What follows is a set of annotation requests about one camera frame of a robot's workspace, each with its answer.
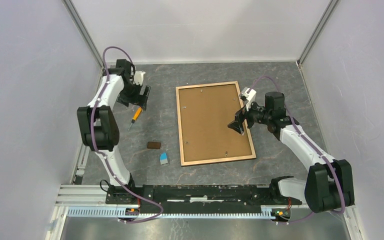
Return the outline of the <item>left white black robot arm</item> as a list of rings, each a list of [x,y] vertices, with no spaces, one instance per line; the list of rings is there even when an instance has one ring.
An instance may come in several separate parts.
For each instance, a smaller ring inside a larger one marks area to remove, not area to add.
[[[129,60],[118,59],[115,67],[104,71],[94,98],[76,112],[82,143],[101,160],[110,187],[121,187],[117,196],[125,204],[136,200],[137,190],[118,148],[120,130],[113,108],[115,103],[120,103],[146,110],[151,88],[143,85],[144,75],[145,72],[137,71]]]

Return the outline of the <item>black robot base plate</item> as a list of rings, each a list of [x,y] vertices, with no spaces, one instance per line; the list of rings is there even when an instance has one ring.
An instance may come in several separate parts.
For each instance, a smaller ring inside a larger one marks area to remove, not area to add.
[[[142,185],[130,191],[111,186],[108,205],[137,204],[141,214],[257,214],[261,206],[301,205],[268,185]]]

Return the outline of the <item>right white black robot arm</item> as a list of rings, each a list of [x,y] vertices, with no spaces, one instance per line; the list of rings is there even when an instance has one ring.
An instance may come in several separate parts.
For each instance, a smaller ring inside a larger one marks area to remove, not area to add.
[[[289,197],[306,203],[314,213],[336,211],[355,204],[353,172],[351,164],[338,160],[319,147],[303,130],[299,122],[289,114],[285,95],[278,91],[265,94],[264,105],[255,101],[257,92],[244,88],[239,94],[244,106],[235,113],[228,128],[244,134],[254,124],[267,126],[277,140],[287,146],[307,170],[305,180],[293,176],[272,179],[269,199],[282,204]]]

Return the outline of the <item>orange handled screwdriver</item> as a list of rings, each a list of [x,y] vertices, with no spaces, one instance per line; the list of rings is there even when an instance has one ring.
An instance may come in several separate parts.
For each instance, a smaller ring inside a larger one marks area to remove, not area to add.
[[[142,107],[139,107],[135,114],[133,115],[132,119],[131,119],[131,122],[130,122],[130,125],[128,127],[128,131],[130,131],[131,127],[134,125],[134,123],[137,121],[138,117],[141,115],[141,113],[143,112],[143,108]]]

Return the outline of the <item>black picture frame with photo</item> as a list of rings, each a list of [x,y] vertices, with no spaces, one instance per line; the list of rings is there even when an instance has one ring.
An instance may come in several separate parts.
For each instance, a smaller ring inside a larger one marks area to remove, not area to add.
[[[256,158],[250,130],[228,128],[244,105],[237,81],[177,86],[175,94],[183,167]]]

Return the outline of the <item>small brown wooden block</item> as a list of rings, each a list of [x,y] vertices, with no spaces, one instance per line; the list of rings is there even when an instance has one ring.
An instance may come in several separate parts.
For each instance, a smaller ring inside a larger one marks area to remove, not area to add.
[[[146,145],[148,149],[154,149],[154,150],[159,150],[161,146],[162,144],[159,141],[149,141]]]

